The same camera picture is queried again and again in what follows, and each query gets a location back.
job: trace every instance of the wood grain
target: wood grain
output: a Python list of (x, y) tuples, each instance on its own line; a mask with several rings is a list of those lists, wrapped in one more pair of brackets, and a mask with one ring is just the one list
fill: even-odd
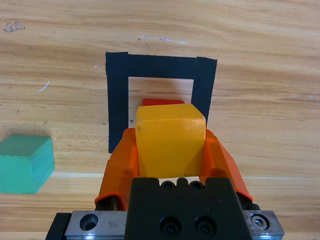
[[(56, 171), (36, 195), (0, 196), (0, 239), (44, 239), (56, 212), (94, 208), (110, 157), (106, 51), (218, 59), (207, 128), (285, 239), (320, 239), (319, 1), (0, 3), (0, 140), (51, 136)], [(144, 96), (188, 102), (191, 87), (130, 79), (129, 114)]]

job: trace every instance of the green block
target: green block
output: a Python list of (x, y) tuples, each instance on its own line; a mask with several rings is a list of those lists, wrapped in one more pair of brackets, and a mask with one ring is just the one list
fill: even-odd
[(54, 169), (51, 137), (13, 135), (0, 142), (0, 193), (35, 194)]

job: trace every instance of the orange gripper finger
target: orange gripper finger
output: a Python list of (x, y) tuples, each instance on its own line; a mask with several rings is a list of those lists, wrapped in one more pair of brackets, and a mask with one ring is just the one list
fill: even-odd
[(203, 184), (207, 178), (230, 178), (237, 193), (254, 200), (247, 190), (235, 160), (208, 129), (205, 130), (203, 161), (199, 178)]
[(107, 197), (116, 197), (119, 211), (128, 210), (131, 181), (139, 177), (136, 132), (128, 128), (108, 160), (95, 204)]

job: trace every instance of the black tape square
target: black tape square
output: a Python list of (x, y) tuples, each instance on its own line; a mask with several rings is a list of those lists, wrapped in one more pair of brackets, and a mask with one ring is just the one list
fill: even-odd
[(193, 79), (191, 103), (208, 122), (217, 60), (205, 57), (105, 54), (107, 76), (109, 152), (129, 127), (129, 77)]

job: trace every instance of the screw hole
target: screw hole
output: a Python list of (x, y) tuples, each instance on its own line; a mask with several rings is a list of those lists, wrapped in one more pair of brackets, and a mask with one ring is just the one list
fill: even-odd
[(190, 183), (190, 185), (194, 190), (200, 190), (204, 188), (204, 185), (199, 181), (193, 181)]
[(168, 238), (174, 238), (181, 232), (181, 223), (174, 216), (163, 217), (160, 221), (160, 230)]
[(176, 186), (172, 181), (164, 181), (161, 184), (161, 187), (170, 190), (170, 189), (175, 188)]
[(260, 230), (267, 230), (270, 224), (268, 219), (261, 214), (254, 214), (251, 217), (251, 222), (257, 229)]
[(90, 231), (98, 224), (98, 217), (94, 214), (87, 214), (80, 220), (80, 228), (83, 231)]
[(195, 229), (207, 237), (216, 233), (217, 227), (215, 222), (208, 216), (199, 216), (195, 219)]

